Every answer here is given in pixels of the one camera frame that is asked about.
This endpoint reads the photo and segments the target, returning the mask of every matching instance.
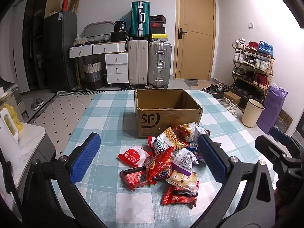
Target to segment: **silver suitcase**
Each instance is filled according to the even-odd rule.
[[[168,42],[149,43],[148,83],[149,88],[168,88],[172,46]]]
[[[128,42],[128,65],[130,85],[146,85],[148,88],[148,41]]]

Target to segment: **teal suitcase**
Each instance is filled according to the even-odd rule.
[[[150,2],[132,2],[131,34],[135,37],[149,36]]]

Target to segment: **jug handle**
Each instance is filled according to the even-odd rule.
[[[8,119],[9,119],[9,122],[11,123],[11,125],[13,126],[13,129],[15,130],[15,135],[12,135],[14,137],[14,139],[18,142],[18,129],[9,113],[9,111],[7,110],[7,108],[3,108],[2,111],[1,111],[1,119],[3,119],[4,121],[4,117],[5,115],[7,115]]]

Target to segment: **purple bag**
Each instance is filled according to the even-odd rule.
[[[265,134],[269,134],[270,128],[275,125],[287,94],[288,92],[276,84],[271,85],[265,97],[265,109],[256,122]]]

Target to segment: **door lock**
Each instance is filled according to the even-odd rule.
[[[179,29],[179,39],[182,39],[181,36],[182,36],[183,33],[184,33],[184,34],[187,34],[187,32],[183,32],[183,28],[180,28],[180,29]]]

